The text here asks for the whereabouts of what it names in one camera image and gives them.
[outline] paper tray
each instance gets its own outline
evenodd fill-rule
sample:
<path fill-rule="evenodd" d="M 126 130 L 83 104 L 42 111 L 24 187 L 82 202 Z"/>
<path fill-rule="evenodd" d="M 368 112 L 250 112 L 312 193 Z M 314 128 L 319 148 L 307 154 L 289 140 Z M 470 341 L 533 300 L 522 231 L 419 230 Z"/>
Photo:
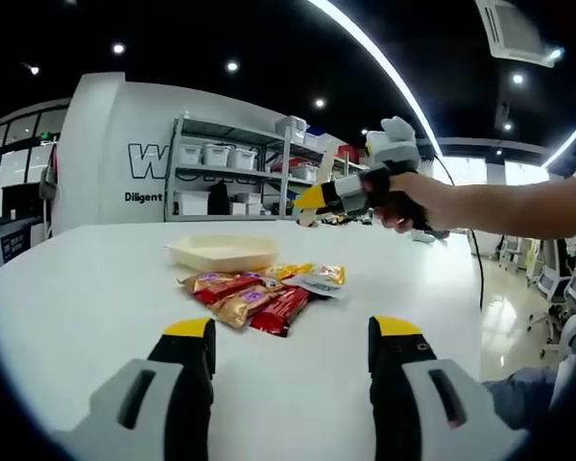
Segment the paper tray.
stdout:
<path fill-rule="evenodd" d="M 186 236 L 166 248 L 177 264 L 201 272 L 244 272 L 272 266 L 277 244 L 241 235 Z"/>

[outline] black cable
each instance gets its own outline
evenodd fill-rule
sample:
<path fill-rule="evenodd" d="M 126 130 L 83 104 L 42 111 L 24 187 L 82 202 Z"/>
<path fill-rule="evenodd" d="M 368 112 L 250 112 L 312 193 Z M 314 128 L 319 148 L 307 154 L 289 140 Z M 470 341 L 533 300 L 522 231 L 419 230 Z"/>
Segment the black cable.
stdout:
<path fill-rule="evenodd" d="M 445 167 L 444 163 L 440 160 L 438 155 L 434 154 L 433 157 L 435 158 L 435 160 L 437 160 L 440 163 L 440 165 L 444 169 L 445 173 L 448 175 L 448 178 L 450 179 L 450 183 L 452 185 L 456 185 L 454 183 L 454 180 L 450 176 L 448 169 Z M 478 247 L 478 239 L 476 238 L 476 234 L 473 231 L 473 229 L 470 229 L 469 232 L 471 232 L 471 238 L 473 238 L 473 246 L 476 249 L 476 256 L 478 257 L 478 266 L 480 267 L 480 311 L 482 312 L 482 306 L 484 304 L 484 269 L 482 267 L 482 258 L 480 257 L 480 248 Z"/>

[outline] glossy floor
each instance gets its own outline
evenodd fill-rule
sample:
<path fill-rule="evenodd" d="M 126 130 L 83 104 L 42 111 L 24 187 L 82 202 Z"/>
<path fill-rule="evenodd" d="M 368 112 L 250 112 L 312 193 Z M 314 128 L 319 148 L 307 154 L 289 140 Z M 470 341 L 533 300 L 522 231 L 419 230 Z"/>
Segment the glossy floor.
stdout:
<path fill-rule="evenodd" d="M 546 324 L 539 323 L 527 331 L 529 315 L 548 309 L 546 299 L 536 287 L 527 287 L 524 272 L 505 271 L 493 261 L 482 263 L 485 291 L 480 378 L 503 379 L 519 368 L 558 364 L 560 358 L 555 352 L 540 358 Z"/>

